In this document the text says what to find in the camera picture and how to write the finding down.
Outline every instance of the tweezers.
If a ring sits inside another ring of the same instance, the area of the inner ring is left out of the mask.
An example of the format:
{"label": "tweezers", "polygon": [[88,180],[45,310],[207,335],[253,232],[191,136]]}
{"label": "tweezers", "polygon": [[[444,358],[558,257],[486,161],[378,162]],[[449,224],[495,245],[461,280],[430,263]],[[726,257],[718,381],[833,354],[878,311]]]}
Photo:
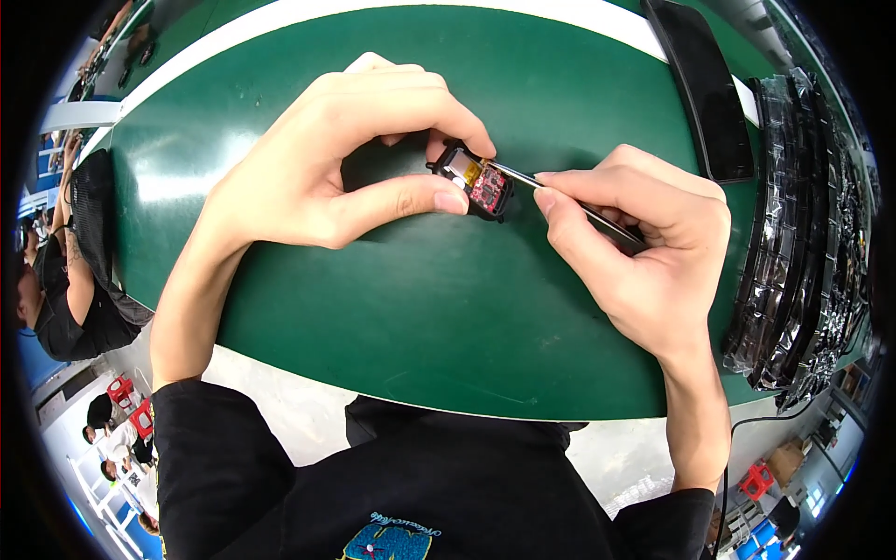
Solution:
{"label": "tweezers", "polygon": [[[508,168],[506,165],[502,165],[500,163],[497,163],[496,161],[490,160],[486,165],[490,165],[493,168],[501,171],[502,173],[505,173],[518,181],[522,181],[523,183],[531,187],[545,188],[545,186],[536,181],[534,177],[529,177],[524,173],[520,173],[515,169]],[[604,218],[598,211],[584,202],[576,202],[579,203],[579,206],[581,206],[582,210],[585,211],[585,214],[588,215],[591,221],[591,225],[593,225],[597,231],[606,235],[610,239],[613,239],[620,246],[623,246],[631,251],[632,254],[638,254],[647,248],[647,245],[645,245],[643,241],[633,236],[625,228],[615,223],[613,220]]]}

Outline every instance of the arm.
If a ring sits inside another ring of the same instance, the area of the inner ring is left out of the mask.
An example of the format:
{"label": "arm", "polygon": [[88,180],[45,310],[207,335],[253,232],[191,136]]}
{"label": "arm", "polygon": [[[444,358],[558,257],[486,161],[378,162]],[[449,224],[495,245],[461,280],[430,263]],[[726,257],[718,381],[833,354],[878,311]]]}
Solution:
{"label": "arm", "polygon": [[715,492],[728,462],[731,418],[709,337],[689,356],[660,362],[666,383],[666,439],[675,467],[672,491]]}
{"label": "arm", "polygon": [[53,210],[53,223],[50,224],[50,235],[55,235],[56,239],[59,240],[59,247],[62,249],[63,254],[65,254],[65,232],[62,230],[62,226],[65,224],[63,219],[63,199],[65,198],[67,193],[68,183],[62,183],[59,186],[59,193],[56,195],[56,207]]}
{"label": "arm", "polygon": [[[484,157],[495,155],[481,121],[451,96],[441,76],[415,65],[389,72],[395,65],[372,54],[358,62],[351,72],[315,80],[209,193],[156,310],[150,342],[154,391],[201,377],[230,282],[252,242],[338,249],[410,214],[466,213],[463,192],[434,175],[342,191],[342,158],[376,136],[438,128],[465,139]],[[343,126],[334,127],[332,115]],[[430,139],[432,160],[444,149],[441,138]],[[258,193],[259,185],[265,192]],[[250,203],[259,196],[280,201],[288,219],[268,223],[264,210]]]}
{"label": "arm", "polygon": [[[731,428],[707,326],[731,228],[724,192],[630,146],[616,148],[590,171],[538,178],[553,187],[535,192],[551,245],[613,325],[659,361],[673,491],[715,492]],[[573,198],[617,209],[616,218],[639,226],[649,248],[623,254]]]}
{"label": "arm", "polygon": [[93,59],[96,58],[103,44],[109,37],[112,36],[113,33],[115,33],[115,31],[118,29],[118,26],[121,25],[122,20],[131,11],[132,5],[134,5],[133,0],[128,0],[128,2],[124,6],[122,6],[121,10],[118,10],[118,13],[115,14],[112,22],[106,28],[106,32],[103,33],[102,38],[99,39],[99,43],[97,43],[97,46],[93,48],[93,50],[90,52],[90,56],[87,57],[87,61],[81,66],[82,69],[88,68],[93,63]]}
{"label": "arm", "polygon": [[[56,214],[62,214],[63,224],[69,223],[69,219],[72,217],[69,177],[72,174],[74,158],[80,146],[81,138],[79,134],[72,134],[65,143],[64,182],[59,188],[59,196],[56,200]],[[68,290],[65,292],[65,299],[68,302],[68,309],[72,313],[72,318],[79,326],[83,326],[84,319],[87,318],[87,312],[90,310],[90,304],[93,302],[93,271],[90,269],[87,261],[84,260],[81,248],[78,246],[78,239],[74,236],[72,230],[63,228],[63,231],[65,232],[65,243],[60,243],[60,245],[65,248],[65,259],[68,263]]]}
{"label": "arm", "polygon": [[71,208],[69,208],[66,213],[64,206],[68,206],[67,203],[71,201],[70,181],[74,169],[74,160],[78,157],[78,150],[80,148],[80,131],[72,131],[66,139],[65,148],[63,149],[62,178],[59,181],[59,194],[56,196],[56,209],[53,210],[53,226],[50,229],[51,233],[55,234],[56,238],[59,240],[59,247],[62,249],[63,255],[66,255],[66,250],[65,230],[62,229],[62,226],[68,223],[69,216],[72,215]]}
{"label": "arm", "polygon": [[[68,223],[72,215],[72,206],[68,201],[63,201],[63,218]],[[78,239],[70,228],[65,231],[65,259],[68,263],[68,290],[65,291],[65,300],[72,318],[79,326],[84,325],[90,304],[93,302],[93,271],[84,260]]]}

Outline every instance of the window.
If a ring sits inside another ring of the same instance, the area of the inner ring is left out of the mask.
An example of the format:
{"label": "window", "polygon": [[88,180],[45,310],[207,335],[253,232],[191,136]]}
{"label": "window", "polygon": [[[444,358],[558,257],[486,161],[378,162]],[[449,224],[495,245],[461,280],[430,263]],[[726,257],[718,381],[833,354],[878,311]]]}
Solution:
{"label": "window", "polygon": [[77,375],[73,376],[71,379],[65,382],[62,386],[62,393],[65,396],[65,400],[68,401],[74,395],[78,394],[81,389],[90,384],[91,381],[97,378],[97,373],[93,371],[92,367],[86,367]]}
{"label": "window", "polygon": [[808,504],[809,509],[812,511],[812,516],[817,518],[824,507],[824,493],[821,488],[816,487],[809,492],[806,496],[806,504]]}

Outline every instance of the floor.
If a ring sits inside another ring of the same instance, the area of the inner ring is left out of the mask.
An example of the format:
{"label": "floor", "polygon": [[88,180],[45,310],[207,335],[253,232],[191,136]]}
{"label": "floor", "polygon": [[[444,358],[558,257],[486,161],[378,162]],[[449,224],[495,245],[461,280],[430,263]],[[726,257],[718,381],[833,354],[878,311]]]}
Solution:
{"label": "floor", "polygon": [[[151,380],[149,327],[128,347],[107,353],[118,371],[139,367]],[[203,380],[231,387],[255,401],[271,431],[297,466],[345,449],[342,407],[357,395],[263,364],[216,346]],[[729,461],[731,484],[761,456],[794,435],[806,436],[821,419],[824,399],[795,420],[757,422],[738,428]],[[772,398],[731,407],[731,421],[775,416]],[[566,452],[610,517],[623,507],[666,494],[674,471],[666,446],[666,420],[591,422],[572,435]]]}

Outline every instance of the green workbench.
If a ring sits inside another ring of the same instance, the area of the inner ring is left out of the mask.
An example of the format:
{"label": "green workbench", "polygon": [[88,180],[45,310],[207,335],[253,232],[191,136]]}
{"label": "green workbench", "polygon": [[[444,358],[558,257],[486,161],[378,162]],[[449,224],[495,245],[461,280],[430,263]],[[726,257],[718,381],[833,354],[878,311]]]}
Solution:
{"label": "green workbench", "polygon": [[[219,27],[261,4],[200,4],[172,28],[177,33],[159,37],[153,66],[211,22]],[[634,2],[619,4],[637,12]],[[745,39],[707,14],[735,75],[772,74]],[[184,23],[191,20],[192,28]],[[441,73],[485,122],[499,159],[521,171],[590,168],[622,142],[697,171],[667,65],[623,43],[474,7],[330,15],[205,60],[134,108],[101,144],[115,162],[120,275],[129,294],[155,307],[205,193],[315,77],[367,50]],[[343,172],[348,187],[360,187],[426,173],[424,163],[413,135],[393,148],[371,142]],[[710,315],[717,347],[745,260],[756,185],[725,191],[733,226]],[[285,219],[276,200],[256,204],[270,209],[271,220]],[[234,279],[218,343],[298,375],[437,409],[561,420],[663,416],[656,361],[616,331],[545,233],[521,186],[505,224],[432,214],[379,228],[341,251],[255,244]],[[752,392],[740,375],[722,372],[722,381],[731,404],[768,394]]]}

